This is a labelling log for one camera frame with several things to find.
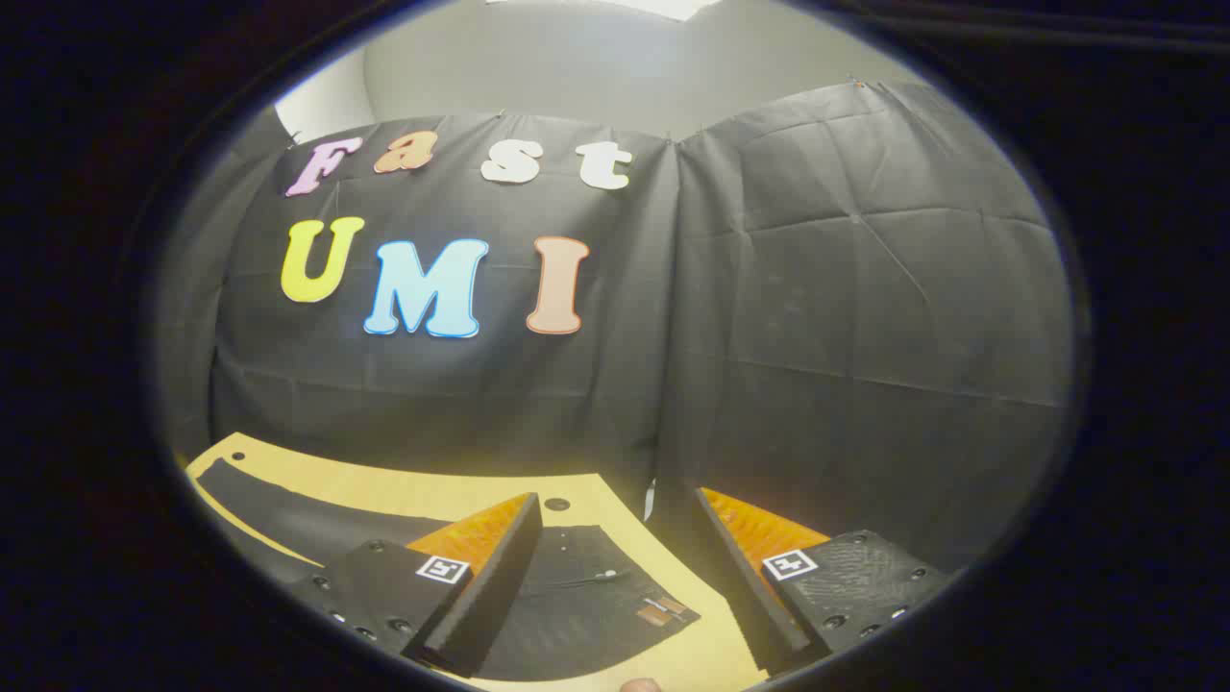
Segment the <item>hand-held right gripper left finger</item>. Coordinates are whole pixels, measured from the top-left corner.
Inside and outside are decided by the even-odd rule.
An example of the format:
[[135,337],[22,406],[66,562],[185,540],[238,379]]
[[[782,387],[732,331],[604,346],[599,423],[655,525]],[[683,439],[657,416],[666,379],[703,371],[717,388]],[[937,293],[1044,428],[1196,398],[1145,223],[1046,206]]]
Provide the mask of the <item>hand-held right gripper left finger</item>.
[[365,540],[289,591],[386,655],[470,678],[510,612],[541,531],[539,497],[523,492],[410,543]]

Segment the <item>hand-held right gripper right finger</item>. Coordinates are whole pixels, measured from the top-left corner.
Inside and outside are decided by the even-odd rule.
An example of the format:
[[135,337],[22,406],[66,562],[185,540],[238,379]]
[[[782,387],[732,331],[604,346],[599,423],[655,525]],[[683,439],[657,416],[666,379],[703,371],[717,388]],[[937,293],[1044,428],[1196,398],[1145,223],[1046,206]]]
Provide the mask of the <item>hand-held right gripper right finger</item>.
[[952,580],[875,531],[830,537],[707,487],[694,490],[694,530],[697,570],[772,676],[870,640]]

